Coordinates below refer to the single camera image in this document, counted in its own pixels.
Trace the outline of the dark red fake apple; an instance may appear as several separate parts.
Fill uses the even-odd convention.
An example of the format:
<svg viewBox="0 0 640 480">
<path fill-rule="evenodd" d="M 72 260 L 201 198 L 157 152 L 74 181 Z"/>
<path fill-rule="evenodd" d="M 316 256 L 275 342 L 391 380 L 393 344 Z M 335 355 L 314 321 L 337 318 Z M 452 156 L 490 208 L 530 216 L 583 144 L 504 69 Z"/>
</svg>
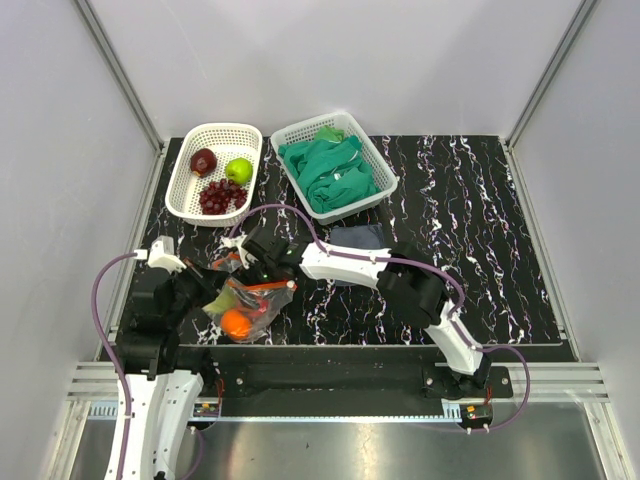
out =
<svg viewBox="0 0 640 480">
<path fill-rule="evenodd" d="M 209 148 L 197 150 L 190 158 L 191 173 L 198 177 L 206 177 L 213 173 L 217 165 L 218 159 Z"/>
</svg>

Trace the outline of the clear zip top bag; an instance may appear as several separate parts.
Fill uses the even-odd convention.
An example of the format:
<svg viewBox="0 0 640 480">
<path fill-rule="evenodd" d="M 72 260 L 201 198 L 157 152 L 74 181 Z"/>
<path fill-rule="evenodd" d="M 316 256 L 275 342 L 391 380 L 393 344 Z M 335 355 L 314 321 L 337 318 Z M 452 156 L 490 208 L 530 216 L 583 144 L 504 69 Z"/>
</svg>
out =
<svg viewBox="0 0 640 480">
<path fill-rule="evenodd" d="M 237 253 L 216 260 L 212 270 L 227 273 L 217 297 L 201 310 L 236 343 L 259 339 L 266 328 L 292 300 L 294 280 L 249 284 L 246 270 Z"/>
</svg>

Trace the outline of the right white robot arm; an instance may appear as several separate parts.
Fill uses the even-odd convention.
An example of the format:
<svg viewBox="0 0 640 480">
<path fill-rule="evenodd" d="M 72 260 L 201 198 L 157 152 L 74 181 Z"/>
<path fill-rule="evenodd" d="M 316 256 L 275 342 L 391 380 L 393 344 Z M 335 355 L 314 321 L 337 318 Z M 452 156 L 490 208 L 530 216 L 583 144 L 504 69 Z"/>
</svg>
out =
<svg viewBox="0 0 640 480">
<path fill-rule="evenodd" d="M 289 242 L 258 226 L 241 237 L 237 249 L 247 266 L 274 278 L 304 275 L 377 291 L 401 322 L 425 331 L 444 355 L 448 371 L 428 385 L 442 397 L 472 397 L 488 387 L 491 360 L 462 323 L 444 273 L 412 258 L 410 245 L 366 250 L 318 240 Z"/>
</svg>

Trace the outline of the purple fake grapes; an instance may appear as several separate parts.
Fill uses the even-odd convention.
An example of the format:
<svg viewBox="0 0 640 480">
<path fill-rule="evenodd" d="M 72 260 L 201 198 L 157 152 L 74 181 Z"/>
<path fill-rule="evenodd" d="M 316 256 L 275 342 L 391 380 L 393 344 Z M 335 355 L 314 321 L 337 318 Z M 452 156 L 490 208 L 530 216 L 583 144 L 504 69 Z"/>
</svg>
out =
<svg viewBox="0 0 640 480">
<path fill-rule="evenodd" d="M 201 211 L 205 215 L 224 215 L 242 208 L 248 199 L 248 190 L 233 180 L 211 182 L 198 195 Z"/>
</svg>

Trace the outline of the green fake apple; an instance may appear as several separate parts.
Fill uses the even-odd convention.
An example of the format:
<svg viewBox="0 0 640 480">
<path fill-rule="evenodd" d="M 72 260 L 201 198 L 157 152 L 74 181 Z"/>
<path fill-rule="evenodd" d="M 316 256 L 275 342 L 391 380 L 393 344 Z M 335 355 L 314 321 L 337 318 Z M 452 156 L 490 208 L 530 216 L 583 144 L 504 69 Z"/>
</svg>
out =
<svg viewBox="0 0 640 480">
<path fill-rule="evenodd" d="M 233 181 L 238 185 L 245 185 L 253 175 L 252 162 L 244 157 L 235 158 L 227 164 L 225 175 L 229 181 Z"/>
</svg>

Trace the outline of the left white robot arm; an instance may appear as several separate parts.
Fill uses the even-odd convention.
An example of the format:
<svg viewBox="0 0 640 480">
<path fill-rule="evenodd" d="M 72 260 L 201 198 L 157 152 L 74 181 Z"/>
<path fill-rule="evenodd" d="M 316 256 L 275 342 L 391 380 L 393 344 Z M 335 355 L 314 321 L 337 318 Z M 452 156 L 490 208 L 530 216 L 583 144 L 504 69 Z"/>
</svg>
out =
<svg viewBox="0 0 640 480">
<path fill-rule="evenodd" d="M 181 347 L 179 327 L 218 296 L 225 278 L 150 268 L 133 286 L 115 344 L 118 411 L 106 478 L 175 478 L 195 400 L 216 382 L 209 353 Z"/>
</svg>

